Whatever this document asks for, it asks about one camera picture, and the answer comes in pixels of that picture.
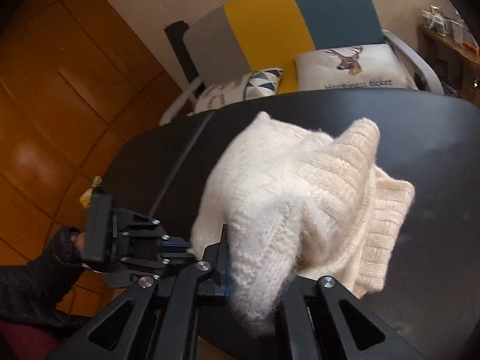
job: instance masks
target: person's arm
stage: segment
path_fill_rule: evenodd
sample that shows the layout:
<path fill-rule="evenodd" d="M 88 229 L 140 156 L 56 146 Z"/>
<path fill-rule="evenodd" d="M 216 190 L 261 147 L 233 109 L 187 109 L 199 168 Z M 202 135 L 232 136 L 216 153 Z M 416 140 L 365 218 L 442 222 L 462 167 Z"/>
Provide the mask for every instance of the person's arm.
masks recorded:
<path fill-rule="evenodd" d="M 62 227 L 36 260 L 27 265 L 1 266 L 0 318 L 52 327 L 84 323 L 83 317 L 55 309 L 83 272 L 77 249 L 83 236 L 75 227 Z"/>

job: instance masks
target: person's hand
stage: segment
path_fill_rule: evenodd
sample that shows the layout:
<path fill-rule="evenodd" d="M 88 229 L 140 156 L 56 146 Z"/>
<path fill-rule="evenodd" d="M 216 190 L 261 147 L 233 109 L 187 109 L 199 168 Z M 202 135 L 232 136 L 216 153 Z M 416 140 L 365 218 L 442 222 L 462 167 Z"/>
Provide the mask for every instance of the person's hand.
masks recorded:
<path fill-rule="evenodd" d="M 75 248 L 81 253 L 83 247 L 85 246 L 85 233 L 76 233 L 70 236 L 70 239 L 75 246 Z"/>

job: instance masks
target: pillow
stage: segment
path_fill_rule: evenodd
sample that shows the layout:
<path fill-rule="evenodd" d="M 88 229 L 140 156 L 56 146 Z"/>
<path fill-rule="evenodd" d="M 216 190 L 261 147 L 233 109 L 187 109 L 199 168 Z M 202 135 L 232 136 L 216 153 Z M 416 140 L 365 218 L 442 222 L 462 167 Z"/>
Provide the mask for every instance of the pillow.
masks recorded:
<path fill-rule="evenodd" d="M 297 55 L 295 64 L 299 91 L 410 87 L 388 44 L 310 51 Z"/>
<path fill-rule="evenodd" d="M 211 85 L 196 100 L 193 113 L 276 95 L 282 74 L 283 69 L 272 67 L 244 74 L 227 84 Z"/>

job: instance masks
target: deer antler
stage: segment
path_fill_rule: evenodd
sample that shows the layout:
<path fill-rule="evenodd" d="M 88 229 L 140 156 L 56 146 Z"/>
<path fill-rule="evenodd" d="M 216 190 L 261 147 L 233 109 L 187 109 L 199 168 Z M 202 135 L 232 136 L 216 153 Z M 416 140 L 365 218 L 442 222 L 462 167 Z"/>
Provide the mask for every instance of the deer antler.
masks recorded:
<path fill-rule="evenodd" d="M 352 56 L 357 56 L 358 54 L 361 54 L 362 51 L 363 51 L 363 47 L 362 46 L 354 46 L 352 47 Z"/>
<path fill-rule="evenodd" d="M 337 52 L 335 50 L 332 50 L 332 49 L 325 50 L 325 53 L 328 54 L 329 56 L 339 56 L 340 58 L 345 58 L 344 55 L 342 55 L 339 52 Z"/>

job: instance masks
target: colorful backrest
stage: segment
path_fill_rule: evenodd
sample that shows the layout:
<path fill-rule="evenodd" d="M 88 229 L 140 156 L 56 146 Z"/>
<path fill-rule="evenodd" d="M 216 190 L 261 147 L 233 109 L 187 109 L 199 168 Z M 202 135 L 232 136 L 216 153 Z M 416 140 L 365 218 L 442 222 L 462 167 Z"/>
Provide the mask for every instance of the colorful backrest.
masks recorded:
<path fill-rule="evenodd" d="M 206 86 L 279 67 L 279 93 L 297 90 L 298 54 L 384 42 L 372 0 L 232 0 L 184 36 Z"/>

